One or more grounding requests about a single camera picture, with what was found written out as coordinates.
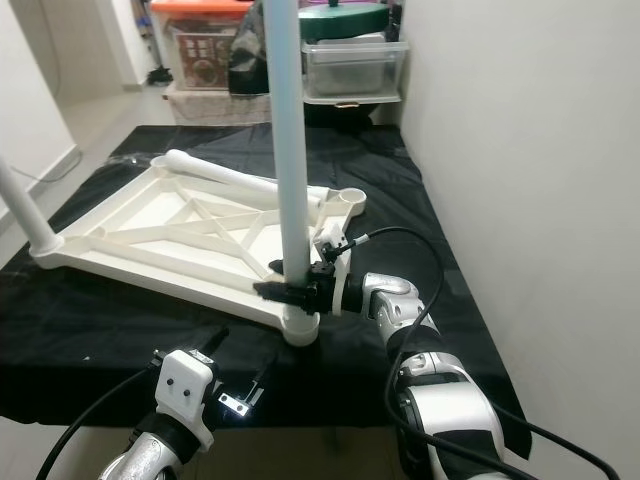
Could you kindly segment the cream plastic table top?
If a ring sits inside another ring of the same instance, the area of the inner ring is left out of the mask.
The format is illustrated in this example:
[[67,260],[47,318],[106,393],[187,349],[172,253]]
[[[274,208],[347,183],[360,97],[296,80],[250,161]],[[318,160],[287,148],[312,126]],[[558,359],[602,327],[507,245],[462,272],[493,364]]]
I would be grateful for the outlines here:
[[64,246],[31,256],[41,268],[76,268],[215,308],[278,329],[291,346],[319,333],[319,314],[253,291],[279,280],[268,264],[283,259],[282,232],[279,206],[246,189],[147,168],[54,232]]

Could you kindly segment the green pot lid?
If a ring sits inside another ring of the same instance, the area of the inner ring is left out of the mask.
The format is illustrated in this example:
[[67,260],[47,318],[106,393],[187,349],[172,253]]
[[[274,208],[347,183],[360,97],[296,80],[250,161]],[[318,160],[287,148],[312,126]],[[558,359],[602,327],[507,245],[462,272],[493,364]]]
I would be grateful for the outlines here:
[[353,38],[384,31],[390,22],[390,8],[385,3],[326,0],[298,9],[298,20],[300,36],[305,40]]

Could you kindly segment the beige patterned bench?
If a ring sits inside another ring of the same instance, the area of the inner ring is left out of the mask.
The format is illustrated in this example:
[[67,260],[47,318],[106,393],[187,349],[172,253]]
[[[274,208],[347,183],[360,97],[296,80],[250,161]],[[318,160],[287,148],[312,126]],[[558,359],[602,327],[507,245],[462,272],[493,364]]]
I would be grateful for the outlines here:
[[271,120],[268,95],[238,95],[227,90],[175,90],[161,95],[178,125],[252,125]]

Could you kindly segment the white plastic table leg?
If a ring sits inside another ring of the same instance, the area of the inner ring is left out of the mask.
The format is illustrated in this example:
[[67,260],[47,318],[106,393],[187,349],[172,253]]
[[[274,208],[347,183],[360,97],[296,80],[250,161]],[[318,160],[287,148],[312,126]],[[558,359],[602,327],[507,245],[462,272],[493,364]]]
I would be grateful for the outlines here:
[[264,19],[284,275],[289,285],[301,288],[306,283],[310,252],[297,1],[265,0]]
[[54,232],[38,210],[29,192],[20,186],[13,170],[0,161],[0,196],[12,214],[15,223],[26,233],[28,251],[32,257],[45,257],[64,246],[65,239]]
[[197,177],[212,182],[227,184],[238,189],[246,189],[259,197],[265,198],[270,206],[279,206],[279,184],[273,178],[261,177],[261,175],[239,172],[216,163],[211,163],[200,157],[188,154],[186,151],[172,148],[164,154],[152,157],[148,168],[160,169],[161,172],[169,172],[187,177]]

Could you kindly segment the dark floor mop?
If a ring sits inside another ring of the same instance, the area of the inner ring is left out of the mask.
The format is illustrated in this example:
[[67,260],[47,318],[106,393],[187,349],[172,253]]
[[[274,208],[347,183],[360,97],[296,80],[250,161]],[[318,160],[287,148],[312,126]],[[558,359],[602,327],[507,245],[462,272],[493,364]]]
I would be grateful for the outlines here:
[[163,49],[160,45],[160,29],[156,27],[152,19],[151,0],[132,0],[134,6],[134,24],[140,31],[140,36],[147,44],[155,68],[147,74],[147,86],[169,86],[173,82],[172,73],[166,68]]

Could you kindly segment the black tablecloth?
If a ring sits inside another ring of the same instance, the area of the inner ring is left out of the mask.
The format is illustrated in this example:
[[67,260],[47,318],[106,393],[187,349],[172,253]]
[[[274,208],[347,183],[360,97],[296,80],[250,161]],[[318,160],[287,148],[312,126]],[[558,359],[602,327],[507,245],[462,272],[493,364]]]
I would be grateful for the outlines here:
[[[388,125],[307,132],[312,186],[355,187],[366,209],[349,224],[379,237],[352,253],[357,273],[410,280],[440,292],[436,328],[490,401],[522,413],[511,375],[431,205],[420,170]],[[20,250],[0,271],[0,415],[19,428],[19,445],[41,426],[61,434],[102,394],[148,365],[157,349],[200,347],[228,326],[216,352],[221,374],[238,383],[278,353],[250,419],[216,434],[206,470],[246,462],[297,468],[392,470],[394,438],[380,393],[389,364],[378,329],[361,317],[328,317],[312,346],[291,348],[278,332],[196,303],[72,268],[42,269]],[[131,383],[92,412],[59,458],[91,474],[122,453],[131,430],[154,411],[155,380]]]

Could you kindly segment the small clear tape patch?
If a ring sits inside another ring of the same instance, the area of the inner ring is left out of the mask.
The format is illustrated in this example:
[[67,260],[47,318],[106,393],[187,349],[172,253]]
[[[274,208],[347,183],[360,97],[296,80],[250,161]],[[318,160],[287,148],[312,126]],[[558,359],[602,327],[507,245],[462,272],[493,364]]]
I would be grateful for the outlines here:
[[104,166],[128,166],[134,169],[151,168],[156,154],[147,154],[147,152],[133,152],[133,154],[114,154],[108,157],[102,163]]

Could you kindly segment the clear box with orange lid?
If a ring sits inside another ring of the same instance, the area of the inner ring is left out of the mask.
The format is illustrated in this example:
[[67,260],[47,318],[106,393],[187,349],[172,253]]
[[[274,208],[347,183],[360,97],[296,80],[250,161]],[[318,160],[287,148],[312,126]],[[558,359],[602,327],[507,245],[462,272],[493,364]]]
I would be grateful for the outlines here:
[[225,90],[230,46],[253,0],[151,0],[164,67],[177,90]]

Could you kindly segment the clear plastic storage container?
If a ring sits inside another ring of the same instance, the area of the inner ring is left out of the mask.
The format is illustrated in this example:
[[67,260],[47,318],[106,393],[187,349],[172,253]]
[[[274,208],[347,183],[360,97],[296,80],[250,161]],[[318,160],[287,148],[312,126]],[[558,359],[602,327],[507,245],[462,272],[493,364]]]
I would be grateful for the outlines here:
[[407,42],[302,44],[303,100],[307,104],[401,101]]

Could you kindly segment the black round basin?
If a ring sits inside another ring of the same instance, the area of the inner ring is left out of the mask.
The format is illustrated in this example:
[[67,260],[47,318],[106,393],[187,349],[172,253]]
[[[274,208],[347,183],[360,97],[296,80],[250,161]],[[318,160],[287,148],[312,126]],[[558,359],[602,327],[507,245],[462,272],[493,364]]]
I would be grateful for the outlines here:
[[349,102],[349,104],[303,104],[305,124],[311,128],[360,131],[372,125],[389,124],[402,102]]

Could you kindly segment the black plastic bag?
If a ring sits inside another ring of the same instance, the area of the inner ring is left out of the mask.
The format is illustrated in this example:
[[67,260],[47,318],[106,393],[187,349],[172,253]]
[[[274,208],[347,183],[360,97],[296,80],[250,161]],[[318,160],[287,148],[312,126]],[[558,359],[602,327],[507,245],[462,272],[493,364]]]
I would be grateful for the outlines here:
[[230,45],[228,91],[232,95],[270,93],[265,44],[264,0],[253,0]]

